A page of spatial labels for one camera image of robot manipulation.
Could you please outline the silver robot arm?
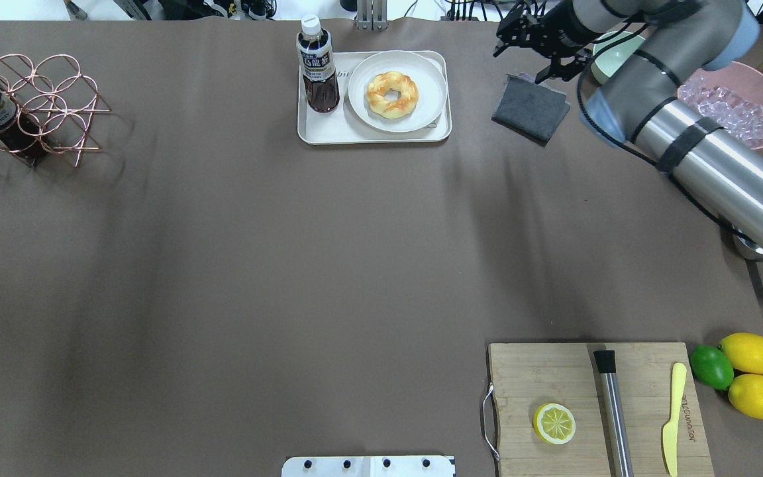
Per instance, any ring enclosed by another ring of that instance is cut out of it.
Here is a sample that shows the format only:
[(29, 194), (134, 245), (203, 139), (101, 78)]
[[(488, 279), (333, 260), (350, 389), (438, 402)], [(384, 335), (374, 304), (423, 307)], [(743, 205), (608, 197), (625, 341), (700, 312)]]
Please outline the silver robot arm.
[(676, 97), (696, 70), (714, 72), (744, 56), (759, 24), (744, 1), (561, 1), (536, 17), (519, 1), (499, 22), (495, 53), (532, 48), (549, 58), (538, 79), (573, 78), (561, 58), (619, 23), (653, 30), (585, 102), (584, 117), (606, 142), (638, 146), (655, 168), (763, 247), (763, 158)]

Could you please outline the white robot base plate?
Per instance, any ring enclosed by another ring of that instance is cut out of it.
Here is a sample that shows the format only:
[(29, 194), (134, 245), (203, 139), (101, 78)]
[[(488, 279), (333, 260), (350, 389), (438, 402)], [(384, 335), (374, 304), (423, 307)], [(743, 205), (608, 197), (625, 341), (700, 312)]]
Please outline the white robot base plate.
[(456, 476), (453, 456), (294, 456), (281, 476)]

